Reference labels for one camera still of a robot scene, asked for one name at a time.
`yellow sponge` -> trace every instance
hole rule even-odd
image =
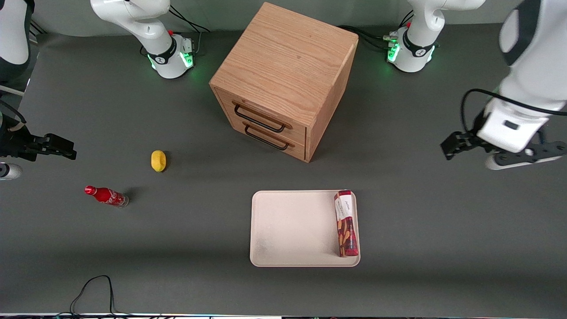
[[[166,169],[166,155],[160,150],[155,150],[151,154],[151,168],[155,171]]]

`red bottle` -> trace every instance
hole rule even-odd
[[[94,186],[87,186],[84,188],[84,193],[93,196],[94,198],[96,198],[96,200],[103,204],[108,204],[119,208],[125,207],[129,202],[128,196],[125,196],[106,187],[96,188]]]

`green led light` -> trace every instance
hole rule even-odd
[[[154,62],[153,62],[153,61],[151,60],[151,57],[150,57],[150,55],[149,55],[149,54],[147,55],[147,59],[148,59],[148,60],[150,60],[150,63],[151,63],[151,68],[155,70],[155,65],[154,65]]]
[[[397,54],[400,52],[400,45],[396,43],[396,45],[390,49],[390,53],[388,54],[388,60],[390,62],[396,61]]]
[[[431,48],[431,53],[429,53],[429,57],[427,58],[427,62],[431,61],[431,58],[433,57],[433,51],[435,51],[435,45]]]
[[[184,52],[179,52],[179,56],[181,57],[181,59],[183,60],[183,63],[185,63],[185,66],[186,66],[188,69],[193,66],[193,56],[192,56],[192,54],[184,53]]]

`wall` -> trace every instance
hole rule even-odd
[[[334,24],[396,25],[411,9],[405,0],[270,0],[284,8]],[[446,12],[451,24],[500,23],[521,0],[486,0],[476,11]],[[264,0],[171,0],[185,17],[211,30],[243,30]],[[49,32],[74,36],[119,35],[126,31],[100,20],[89,0],[36,0],[35,21]],[[189,27],[171,14],[160,17],[174,31]]]

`drawer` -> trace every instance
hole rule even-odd
[[[232,127],[238,132],[246,134],[259,142],[263,142],[302,161],[305,160],[305,146],[303,144],[285,141],[279,136],[276,136],[273,132],[262,129],[252,123],[247,123],[246,121],[233,123]]]
[[[243,102],[242,99],[228,92],[216,91],[221,105],[225,109],[225,114],[229,117],[233,126],[245,120],[270,132],[272,136],[282,136],[286,140],[305,145],[306,129],[304,126],[289,120],[277,119],[261,112],[257,107],[251,106],[248,102]]]

